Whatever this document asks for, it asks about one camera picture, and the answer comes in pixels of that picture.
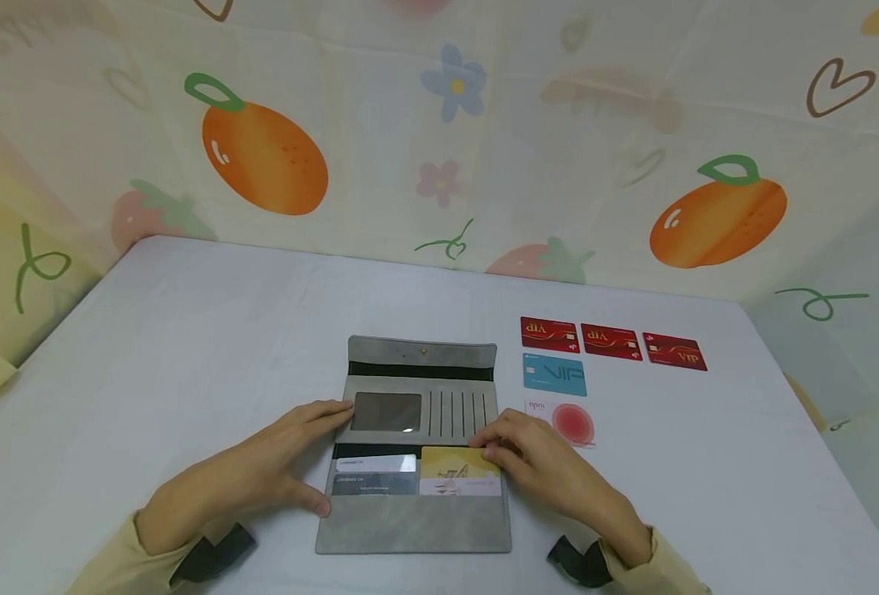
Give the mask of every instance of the strawberry illustration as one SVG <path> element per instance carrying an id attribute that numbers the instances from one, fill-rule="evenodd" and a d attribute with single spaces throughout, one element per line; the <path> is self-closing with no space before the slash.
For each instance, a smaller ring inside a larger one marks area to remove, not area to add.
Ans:
<path id="1" fill-rule="evenodd" d="M 112 242 L 125 253 L 150 236 L 215 240 L 215 232 L 192 212 L 188 196 L 173 198 L 144 180 L 132 180 L 134 190 L 116 200 L 112 215 Z"/>
<path id="2" fill-rule="evenodd" d="M 548 238 L 548 244 L 522 245 L 506 253 L 486 269 L 494 275 L 561 281 L 564 283 L 585 283 L 582 265 L 595 256 L 594 251 L 582 256 L 572 257 L 565 243 L 559 238 Z"/>

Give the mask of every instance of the right hand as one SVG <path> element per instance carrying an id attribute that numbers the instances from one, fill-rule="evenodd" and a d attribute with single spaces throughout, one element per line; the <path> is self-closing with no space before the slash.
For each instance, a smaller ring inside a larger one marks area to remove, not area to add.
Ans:
<path id="1" fill-rule="evenodd" d="M 519 488 L 556 512 L 590 526 L 633 568 L 652 556 L 651 532 L 614 489 L 546 421 L 506 409 L 470 441 Z"/>
<path id="2" fill-rule="evenodd" d="M 506 470 L 519 488 L 576 521 L 587 524 L 596 503 L 616 493 L 548 422 L 515 409 L 502 412 L 469 445 L 485 446 L 482 457 Z"/>

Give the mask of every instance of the sleeve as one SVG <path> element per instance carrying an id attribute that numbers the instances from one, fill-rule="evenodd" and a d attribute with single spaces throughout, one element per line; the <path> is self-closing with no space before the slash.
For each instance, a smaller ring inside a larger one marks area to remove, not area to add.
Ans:
<path id="1" fill-rule="evenodd" d="M 85 565 L 66 595 L 163 595 L 169 581 L 201 535 L 175 551 L 149 556 L 136 533 L 130 514 L 119 532 Z"/>
<path id="2" fill-rule="evenodd" d="M 617 553 L 598 539 L 608 572 L 627 595 L 709 595 L 706 584 L 697 580 L 694 569 L 671 547 L 654 527 L 651 530 L 651 560 L 627 569 Z"/>

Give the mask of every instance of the left hand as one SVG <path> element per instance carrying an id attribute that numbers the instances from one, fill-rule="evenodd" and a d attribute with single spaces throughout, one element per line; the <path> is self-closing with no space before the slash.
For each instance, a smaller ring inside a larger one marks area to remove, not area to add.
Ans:
<path id="1" fill-rule="evenodd" d="M 163 484 L 136 516 L 146 553 L 184 545 L 212 519 L 266 507 L 300 507 L 330 514 L 320 491 L 291 475 L 291 464 L 324 434 L 353 415 L 350 401 L 314 401 L 294 407 L 245 442 L 185 469 Z"/>

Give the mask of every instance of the flower illustration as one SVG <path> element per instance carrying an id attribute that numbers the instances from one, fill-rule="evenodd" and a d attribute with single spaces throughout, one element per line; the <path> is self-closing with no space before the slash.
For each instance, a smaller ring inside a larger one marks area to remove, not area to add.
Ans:
<path id="1" fill-rule="evenodd" d="M 420 183 L 416 185 L 416 193 L 436 196 L 439 208 L 447 208 L 450 195 L 463 191 L 463 185 L 456 179 L 458 173 L 459 164 L 454 161 L 447 161 L 439 168 L 435 164 L 424 163 L 420 165 Z"/>
<path id="2" fill-rule="evenodd" d="M 423 70 L 420 80 L 430 93 L 444 99 L 442 121 L 452 121 L 459 107 L 471 117 L 482 114 L 479 93 L 486 86 L 486 71 L 475 62 L 463 64 L 456 45 L 442 46 L 442 70 Z"/>

